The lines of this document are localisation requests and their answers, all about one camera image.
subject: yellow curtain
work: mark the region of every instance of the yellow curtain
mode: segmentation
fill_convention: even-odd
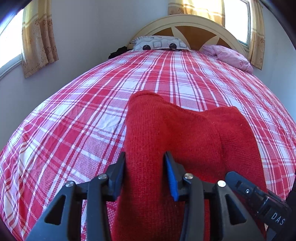
[[[249,0],[249,2],[252,16],[252,28],[248,59],[256,68],[262,69],[265,48],[262,6],[260,5],[258,0]]]
[[[225,27],[224,0],[170,0],[168,14],[193,14]]]
[[[51,0],[33,0],[24,8],[22,43],[25,78],[59,59],[52,28]]]

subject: red garment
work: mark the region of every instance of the red garment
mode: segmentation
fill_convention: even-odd
[[[266,191],[255,137],[235,107],[195,112],[141,91],[128,102],[126,126],[126,174],[112,229],[114,241],[179,240],[184,204],[170,195],[165,151],[203,181],[214,183],[236,171]],[[206,209],[205,240],[209,228]]]

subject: headboard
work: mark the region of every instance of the headboard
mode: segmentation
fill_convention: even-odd
[[[204,44],[222,45],[246,56],[244,48],[230,32],[200,16],[175,14],[160,18],[142,28],[131,40],[148,35],[180,38],[192,50],[200,50]],[[127,47],[132,49],[133,45],[128,43]]]

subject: bed sheet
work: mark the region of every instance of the bed sheet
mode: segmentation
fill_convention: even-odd
[[[257,140],[268,189],[282,198],[288,194],[296,168],[296,125],[258,78],[197,51],[127,52],[41,103],[0,153],[0,214],[17,240],[27,237],[67,181],[87,182],[116,162],[127,102],[140,90],[195,111],[237,107]],[[115,210],[116,203],[108,204],[111,226]]]

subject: white wall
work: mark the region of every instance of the white wall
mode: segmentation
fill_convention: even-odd
[[[166,16],[167,7],[168,0],[52,1],[59,60],[28,79],[19,65],[0,80],[0,151],[36,106],[106,61],[144,25]]]
[[[296,121],[296,50],[286,32],[263,7],[265,52],[262,71],[254,74],[279,98]]]

